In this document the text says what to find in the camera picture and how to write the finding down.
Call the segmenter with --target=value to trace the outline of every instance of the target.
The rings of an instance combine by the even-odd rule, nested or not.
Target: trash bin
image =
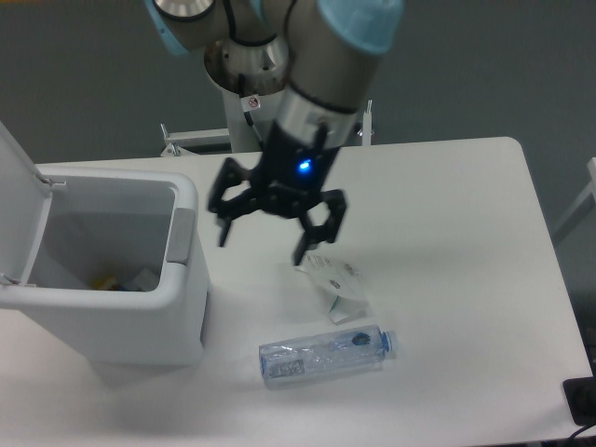
[[[210,289],[197,210],[182,174],[38,169],[0,123],[0,308],[90,360],[196,364]],[[144,269],[153,290],[92,287]]]

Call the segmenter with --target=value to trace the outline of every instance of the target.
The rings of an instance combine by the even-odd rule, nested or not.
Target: gray wall
[[[596,2],[410,1],[370,90],[376,142],[511,136],[552,224],[596,156],[595,43]],[[171,57],[142,2],[123,0],[0,6],[0,120],[38,163],[157,156],[162,121],[225,126],[202,55]],[[587,315],[585,233],[559,256]]]

